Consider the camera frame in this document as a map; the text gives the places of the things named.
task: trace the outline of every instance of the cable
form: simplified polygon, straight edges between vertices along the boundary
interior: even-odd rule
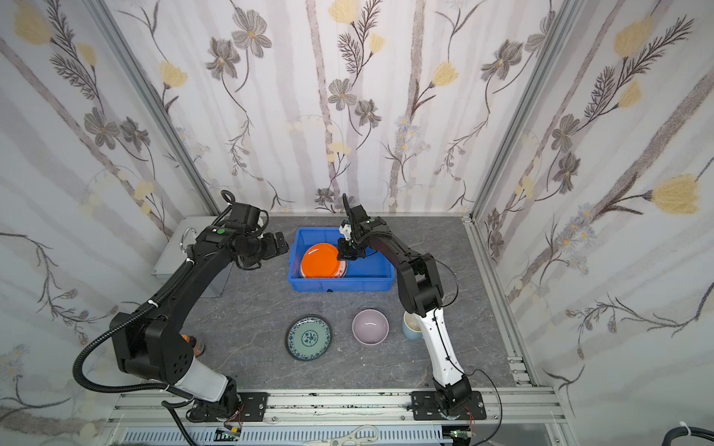
[[[446,356],[446,360],[447,360],[448,362],[450,362],[451,365],[452,365],[458,372],[461,372],[461,374],[464,375],[464,376],[471,376],[471,375],[473,375],[473,374],[476,373],[476,372],[481,372],[481,373],[483,373],[483,376],[485,376],[485,377],[488,379],[488,381],[491,383],[491,387],[493,387],[493,389],[496,391],[496,397],[498,398],[498,408],[499,408],[499,411],[498,411],[498,425],[496,425],[496,428],[493,430],[493,432],[491,433],[491,435],[489,435],[487,438],[485,438],[485,439],[481,440],[480,442],[475,443],[474,445],[471,445],[471,446],[481,445],[481,444],[483,444],[483,443],[489,441],[491,438],[493,438],[493,436],[496,435],[496,433],[498,432],[498,429],[501,428],[501,423],[502,423],[502,421],[503,421],[503,403],[501,402],[501,395],[498,393],[498,388],[496,387],[496,384],[493,383],[493,380],[491,379],[491,377],[488,376],[488,375],[486,374],[486,372],[484,372],[483,370],[477,368],[477,369],[475,369],[475,370],[474,370],[473,372],[471,372],[471,373],[466,373],[466,372],[464,372],[463,370],[461,370],[460,368],[456,367],[456,364],[453,363],[453,361],[451,360],[451,356],[448,354],[448,350],[446,349],[446,343],[444,342],[444,339],[441,337],[441,329],[439,328],[439,322],[436,320],[436,314],[434,315],[434,319],[433,319],[433,320],[434,320],[434,322],[436,323],[436,332],[439,334],[439,340],[441,340],[441,345],[444,347],[444,350],[446,351],[446,355],[447,355],[447,356]]]
[[[230,430],[230,431],[233,432],[233,433],[237,432],[237,431],[233,431],[233,429],[235,429],[235,427],[229,426],[228,423],[230,423],[231,421],[235,420],[236,417],[240,417],[240,416],[241,416],[241,412],[243,412],[243,409],[244,409],[245,407],[246,407],[246,405],[241,405],[241,409],[240,409],[238,412],[236,412],[235,414],[233,414],[232,417],[230,417],[230,418],[227,419],[225,422],[223,422],[223,427],[225,427],[227,430]],[[241,424],[240,418],[238,419],[238,425],[241,426],[241,429],[243,428],[243,425]]]
[[[387,232],[379,231],[379,232],[367,233],[367,234],[361,236],[359,239],[357,239],[357,241],[356,241],[357,244],[359,244],[362,240],[364,240],[365,238],[369,237],[370,235],[384,235],[385,237],[389,237],[389,238],[394,239],[394,235],[392,235],[392,233],[387,233]],[[426,260],[426,257],[424,257],[424,256],[421,255],[421,254],[419,254],[419,255],[411,255],[411,254],[408,254],[408,253],[405,253],[405,254],[406,254],[407,257],[421,258],[422,260]],[[443,308],[446,308],[446,307],[448,307],[449,305],[452,305],[454,302],[456,302],[456,299],[458,298],[458,278],[456,277],[456,273],[455,273],[448,265],[446,265],[444,262],[442,262],[442,261],[439,260],[439,259],[433,258],[433,257],[432,257],[432,259],[434,259],[435,262],[440,263],[443,267],[445,267],[447,270],[449,270],[449,272],[450,272],[451,275],[453,276],[454,282],[455,282],[455,284],[456,284],[456,294],[453,296],[453,299],[451,300],[451,302],[447,303],[446,305],[442,305],[442,306],[440,306],[440,307],[437,307],[436,309],[438,310],[439,308],[442,308],[442,309],[443,309]],[[475,370],[474,370],[473,372],[471,372],[471,373],[466,373],[466,372],[464,372],[463,370],[461,370],[460,368],[456,367],[456,364],[454,364],[453,361],[451,360],[451,356],[448,355],[448,350],[446,349],[446,343],[444,342],[444,339],[443,339],[443,337],[441,336],[441,329],[439,328],[438,321],[436,320],[436,314],[435,314],[435,317],[434,317],[434,321],[436,322],[436,332],[439,334],[439,339],[441,340],[441,345],[444,347],[444,351],[447,352],[446,359],[451,363],[451,365],[452,365],[458,372],[461,372],[462,375],[467,376],[467,377],[468,377],[468,376],[472,376],[472,375],[473,375],[474,373],[476,373],[476,372],[481,372],[481,373],[483,373],[483,376],[485,376],[485,377],[488,379],[488,381],[491,383],[491,386],[493,387],[493,389],[494,389],[495,392],[496,392],[496,397],[498,398],[498,408],[499,408],[498,425],[496,425],[496,428],[493,430],[493,432],[491,433],[491,435],[489,435],[487,438],[481,440],[480,442],[478,442],[478,443],[476,443],[476,444],[474,444],[474,445],[472,445],[472,446],[481,445],[481,444],[483,444],[483,443],[489,441],[491,438],[493,438],[493,436],[496,435],[496,433],[498,432],[498,429],[501,428],[501,423],[502,423],[502,421],[503,421],[503,403],[501,402],[501,395],[498,393],[498,388],[496,388],[496,384],[493,383],[493,380],[491,379],[491,377],[488,376],[488,375],[486,374],[486,372],[484,372],[483,370],[477,368],[477,369],[475,369]]]
[[[359,239],[357,239],[357,241],[356,241],[357,244],[359,244],[362,240],[364,240],[365,238],[369,237],[370,235],[384,235],[385,237],[389,237],[389,238],[391,238],[392,240],[394,240],[394,235],[393,235],[392,233],[387,233],[387,232],[383,232],[383,231],[377,231],[377,232],[372,232],[372,233],[367,233],[367,234],[365,234],[365,235],[362,235]],[[421,260],[426,260],[426,259],[427,259],[427,257],[424,257],[424,256],[421,255],[421,254],[419,254],[419,255],[412,255],[412,254],[409,254],[409,253],[404,253],[404,255],[406,255],[407,257],[411,257],[411,258],[420,258]],[[446,265],[444,262],[442,262],[441,260],[439,260],[439,259],[437,259],[437,258],[432,257],[432,259],[433,259],[435,262],[440,263],[444,268],[446,268],[446,269],[449,271],[449,273],[451,273],[451,275],[453,276],[454,283],[456,284],[456,294],[453,296],[453,299],[451,300],[451,302],[447,303],[446,305],[442,305],[441,307],[439,307],[439,308],[446,308],[446,307],[448,307],[449,305],[451,305],[451,304],[453,304],[454,302],[456,302],[456,299],[458,298],[458,279],[457,279],[457,277],[456,277],[456,273],[454,273],[454,271],[449,267],[449,265]]]
[[[181,418],[179,418],[178,414],[176,414],[176,409],[180,407],[187,406],[191,404],[193,400],[188,400],[188,401],[183,401],[183,402],[168,402],[168,401],[161,401],[161,405],[168,410],[168,412],[171,414],[171,418],[174,419],[174,422],[176,423],[176,426],[178,427],[178,430],[181,431],[181,435],[183,435],[183,439],[189,444],[189,446],[198,446],[196,442],[193,441],[193,438],[188,434],[188,431],[186,428],[183,426],[183,423],[181,422]]]
[[[672,440],[677,437],[685,437],[689,435],[689,432],[691,432],[692,437],[699,437],[714,442],[714,432],[710,430],[702,429],[701,427],[691,426],[689,427],[689,430],[687,430],[686,427],[675,427],[674,429],[670,429],[665,434],[665,438],[662,441],[662,446],[670,446],[672,444]]]
[[[149,314],[151,311],[153,311],[155,308],[157,308],[161,303],[167,299],[171,294],[176,291],[176,289],[181,286],[181,284],[185,281],[186,277],[188,277],[188,274],[191,272],[191,269],[193,268],[193,248],[192,245],[188,246],[188,249],[186,249],[186,255],[187,255],[187,260],[183,263],[183,265],[176,270],[176,272],[169,278],[169,281],[161,287],[161,289],[157,292],[157,296],[155,298],[152,297],[152,301],[154,302],[154,305],[148,305],[148,302],[143,305],[143,307],[139,307],[139,309],[133,313],[132,315],[129,316],[125,321],[123,321],[121,324],[117,325],[114,328],[111,328],[107,330],[106,332],[102,333],[97,339],[93,340],[90,342],[80,353],[77,355],[77,359],[74,360],[74,364],[72,365],[72,376],[74,377],[74,380],[77,381],[77,383],[84,387],[87,390],[92,390],[94,392],[99,392],[99,393],[125,393],[125,392],[135,392],[137,390],[167,390],[167,384],[164,384],[162,382],[148,382],[145,384],[135,384],[135,385],[117,385],[117,386],[108,386],[108,385],[101,385],[97,384],[96,382],[91,381],[90,379],[87,378],[87,376],[84,375],[84,371],[82,370],[84,366],[84,361],[87,359],[87,357],[96,349],[98,346],[100,346],[102,343],[107,341],[109,338],[114,333],[117,333],[118,331],[128,327],[130,324],[136,322],[138,319],[141,319],[143,316]]]

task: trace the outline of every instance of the orange object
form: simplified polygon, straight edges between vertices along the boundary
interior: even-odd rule
[[[337,248],[330,243],[311,246],[300,262],[300,274],[308,279],[340,278],[347,270],[347,262],[337,260]]]

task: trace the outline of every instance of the white cable clip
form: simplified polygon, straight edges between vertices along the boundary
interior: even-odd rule
[[[687,426],[687,423],[685,423],[685,422],[683,422],[683,421],[680,421],[680,422],[679,422],[679,425],[682,426],[682,427],[686,427],[686,428],[687,428],[687,437],[691,437],[691,436],[692,436],[692,430],[689,428],[689,426]]]

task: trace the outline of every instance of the ceramic bowl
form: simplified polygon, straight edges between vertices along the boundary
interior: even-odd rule
[[[387,338],[389,322],[377,310],[362,310],[352,321],[352,334],[364,345],[377,345]]]

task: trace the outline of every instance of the ceramic cup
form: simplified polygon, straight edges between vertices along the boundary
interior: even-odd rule
[[[419,327],[419,322],[416,321],[416,316],[406,311],[402,318],[402,333],[404,333],[405,338],[411,340],[419,340],[424,337],[421,327]]]

